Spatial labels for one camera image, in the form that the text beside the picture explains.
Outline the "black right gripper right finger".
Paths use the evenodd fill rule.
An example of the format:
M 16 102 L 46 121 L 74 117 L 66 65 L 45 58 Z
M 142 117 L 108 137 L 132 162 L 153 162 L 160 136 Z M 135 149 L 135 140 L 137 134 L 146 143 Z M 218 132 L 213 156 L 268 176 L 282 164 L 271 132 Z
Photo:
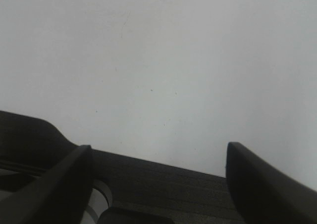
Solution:
M 247 224 L 315 224 L 317 193 L 280 172 L 239 142 L 230 142 L 226 181 Z

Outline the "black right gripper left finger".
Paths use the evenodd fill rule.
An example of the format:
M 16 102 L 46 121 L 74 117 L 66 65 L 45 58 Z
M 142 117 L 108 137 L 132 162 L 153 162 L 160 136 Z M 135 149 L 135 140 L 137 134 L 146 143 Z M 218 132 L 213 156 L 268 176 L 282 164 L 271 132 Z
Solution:
M 0 202 L 2 224 L 79 224 L 92 192 L 92 148 L 73 150 L 39 179 Z

